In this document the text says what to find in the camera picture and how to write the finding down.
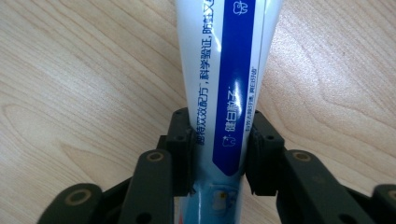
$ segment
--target white icon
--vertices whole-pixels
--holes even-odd
[[[236,1],[233,3],[233,13],[240,16],[248,12],[248,4],[242,1]]]
[[[223,137],[223,146],[224,147],[233,147],[235,146],[235,138],[234,137]]]

